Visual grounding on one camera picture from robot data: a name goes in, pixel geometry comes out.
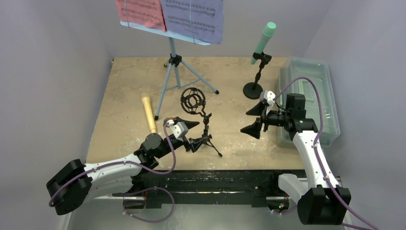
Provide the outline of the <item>black tripod mic stand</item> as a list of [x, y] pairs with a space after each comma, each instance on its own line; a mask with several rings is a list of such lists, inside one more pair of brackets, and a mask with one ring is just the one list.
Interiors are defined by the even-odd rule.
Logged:
[[209, 122], [210, 122], [210, 117], [212, 116], [212, 113], [207, 114], [205, 112], [205, 106], [206, 106], [206, 97], [204, 93], [194, 87], [189, 87], [185, 89], [180, 97], [180, 104], [182, 109], [190, 114], [190, 115], [200, 115], [203, 118], [203, 124], [204, 124], [204, 130], [203, 134], [201, 137], [209, 137], [210, 140], [203, 145], [209, 146], [217, 152], [218, 156], [220, 158], [223, 157], [223, 155], [218, 151], [218, 149], [214, 146], [214, 144], [211, 142], [211, 139], [213, 138], [212, 135], [209, 134]]

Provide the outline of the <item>beige microphone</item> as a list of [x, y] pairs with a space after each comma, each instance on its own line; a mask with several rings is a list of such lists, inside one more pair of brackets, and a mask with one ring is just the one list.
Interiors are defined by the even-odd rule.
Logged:
[[149, 130], [151, 133], [157, 133], [157, 128], [156, 128], [156, 124], [155, 124], [155, 119], [154, 119], [154, 115], [153, 115], [153, 111], [152, 111], [152, 107], [151, 107], [151, 100], [150, 100], [149, 94], [142, 93], [141, 101], [144, 106]]

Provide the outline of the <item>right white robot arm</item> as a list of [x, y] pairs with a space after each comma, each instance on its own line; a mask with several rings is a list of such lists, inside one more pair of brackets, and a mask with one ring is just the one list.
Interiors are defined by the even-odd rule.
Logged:
[[297, 204], [298, 217], [304, 225], [341, 225], [351, 194], [349, 189], [340, 186], [328, 167], [316, 123], [306, 118], [305, 96], [289, 93], [286, 108], [281, 111], [272, 110], [275, 97], [272, 91], [260, 93], [259, 103], [246, 113], [257, 118], [241, 132], [259, 139], [261, 131], [266, 131], [268, 126], [283, 127], [303, 161], [307, 186], [295, 175], [285, 173], [269, 181], [270, 191], [275, 195], [287, 193]]

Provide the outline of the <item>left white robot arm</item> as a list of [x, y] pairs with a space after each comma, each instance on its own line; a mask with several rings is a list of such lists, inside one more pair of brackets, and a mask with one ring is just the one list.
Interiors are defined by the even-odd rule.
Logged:
[[96, 197], [125, 192], [131, 196], [139, 195], [143, 183], [133, 178], [135, 176], [171, 173], [176, 160], [168, 171], [159, 172], [155, 170], [158, 159], [168, 154], [175, 157], [175, 150], [179, 147], [190, 150], [192, 147], [186, 135], [199, 122], [177, 116], [166, 118], [163, 125], [164, 138], [150, 133], [139, 149], [125, 157], [99, 163], [83, 163], [80, 159], [69, 161], [46, 183], [50, 195], [48, 205], [58, 215], [65, 215]]

